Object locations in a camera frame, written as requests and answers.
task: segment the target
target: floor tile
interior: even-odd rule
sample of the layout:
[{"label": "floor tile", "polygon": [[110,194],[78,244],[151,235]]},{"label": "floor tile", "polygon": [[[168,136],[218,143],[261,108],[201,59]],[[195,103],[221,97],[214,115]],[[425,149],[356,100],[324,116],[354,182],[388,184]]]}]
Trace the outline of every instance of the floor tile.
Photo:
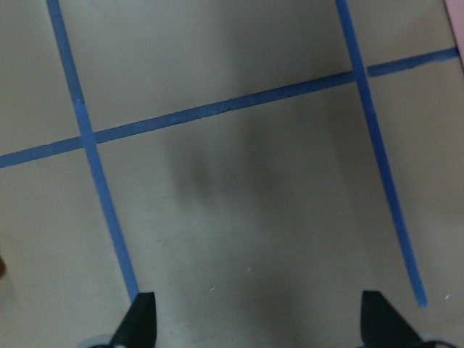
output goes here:
[{"label": "floor tile", "polygon": [[83,151],[0,171],[0,346],[77,347],[129,301]]},{"label": "floor tile", "polygon": [[0,33],[0,154],[77,136],[45,1],[2,1]]},{"label": "floor tile", "polygon": [[442,0],[349,0],[366,65],[456,46]]}]

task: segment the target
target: blue tape line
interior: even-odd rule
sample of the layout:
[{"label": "blue tape line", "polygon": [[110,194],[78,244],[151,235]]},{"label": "blue tape line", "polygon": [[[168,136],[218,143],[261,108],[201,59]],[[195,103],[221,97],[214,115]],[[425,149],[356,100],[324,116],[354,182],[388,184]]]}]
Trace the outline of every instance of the blue tape line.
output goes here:
[{"label": "blue tape line", "polygon": [[30,149],[13,152],[11,154],[4,154],[0,156],[0,169],[11,167],[13,165],[20,165],[21,163],[39,160],[54,156],[55,154],[62,154],[65,152],[82,149],[82,141],[80,137],[57,141],[53,144],[36,146]]},{"label": "blue tape line", "polygon": [[84,149],[86,150],[88,164],[91,169],[101,207],[112,237],[120,269],[123,273],[124,282],[128,290],[130,300],[133,301],[139,293],[137,280],[125,245],[123,233],[116,216],[115,206],[113,205],[111,194],[108,189],[107,179],[104,175],[98,149],[96,147],[94,132],[92,131],[82,89],[80,88],[78,72],[75,68],[73,54],[71,53],[70,43],[66,34],[65,23],[63,21],[61,9],[59,8],[59,2],[57,0],[47,0],[46,3],[49,8],[50,19],[57,40],[59,55],[65,70],[66,81],[72,98],[72,105],[78,121],[80,139]]},{"label": "blue tape line", "polygon": [[456,57],[459,57],[459,51],[457,50],[457,47],[452,47],[451,49],[442,49],[441,51],[398,59],[393,62],[372,65],[371,67],[368,67],[368,75],[375,77],[392,74],[398,71],[413,69],[419,65],[424,65],[431,62],[443,62],[445,60],[453,59]]},{"label": "blue tape line", "polygon": [[149,120],[138,121],[129,123],[128,125],[121,125],[120,127],[101,130],[95,133],[95,137],[97,143],[101,144],[107,141],[169,127],[171,125],[179,125],[181,123],[199,120],[204,117],[219,115],[227,111],[244,109],[254,105],[298,96],[300,94],[307,94],[327,88],[341,86],[354,81],[355,79],[352,72],[342,72],[340,74],[318,78],[316,80],[275,88],[269,91],[250,94],[248,96],[241,96],[227,101],[219,101],[217,103],[174,112],[169,115],[163,115]]},{"label": "blue tape line", "polygon": [[376,110],[374,108],[372,96],[370,95],[368,77],[366,75],[363,59],[361,58],[360,49],[357,44],[355,29],[349,14],[347,1],[336,0],[336,6],[344,32],[345,41],[347,42],[349,57],[352,62],[353,73],[355,74],[357,89],[360,94],[362,108],[364,109],[365,119],[368,124],[370,139],[376,155],[386,199],[389,203],[399,245],[401,246],[403,258],[405,260],[407,273],[409,275],[417,303],[420,307],[426,307],[426,292],[422,284],[419,269],[414,257],[413,247],[410,243],[405,220],[403,218],[397,192],[394,187],[394,181],[384,147],[384,141],[378,126]]},{"label": "blue tape line", "polygon": [[[432,62],[443,62],[448,59],[459,57],[456,47],[444,49],[442,51],[422,54],[420,56],[409,57],[405,59],[395,60],[393,62],[373,65],[368,67],[369,76],[382,76],[385,74],[396,73],[398,71],[412,69],[419,65],[424,65]],[[190,120],[198,120],[203,117],[219,115],[221,113],[252,107],[254,105],[297,96],[300,94],[308,94],[311,92],[320,91],[322,89],[332,88],[346,83],[351,83],[355,80],[352,72],[343,72],[341,74],[318,78],[304,83],[297,83],[290,86],[275,88],[269,91],[263,91],[248,96],[231,99],[228,101],[219,101],[218,103],[195,107],[193,109],[174,112],[170,115],[164,115],[149,120],[143,120],[120,127],[114,127],[106,130],[101,130],[95,133],[96,142],[98,144],[106,143],[107,141],[125,138],[140,133],[155,131],[156,129],[169,127],[188,122]],[[12,165],[46,158],[55,154],[81,149],[82,143],[80,138],[66,139],[53,144],[33,147],[12,154],[0,156],[0,169]]]}]

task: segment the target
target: beige floor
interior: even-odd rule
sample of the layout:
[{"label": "beige floor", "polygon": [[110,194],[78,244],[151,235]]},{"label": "beige floor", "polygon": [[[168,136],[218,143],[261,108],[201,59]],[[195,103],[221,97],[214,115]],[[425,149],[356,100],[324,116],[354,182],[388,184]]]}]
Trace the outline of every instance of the beige floor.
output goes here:
[{"label": "beige floor", "polygon": [[[439,0],[349,4],[367,65],[455,45]],[[62,10],[95,130],[350,70],[332,1]],[[45,1],[3,1],[0,18],[1,154],[77,136]],[[353,348],[363,289],[464,345],[462,67],[370,86],[428,308],[349,84],[99,146],[157,347]],[[1,169],[0,197],[0,347],[110,333],[128,298],[84,151]]]}]

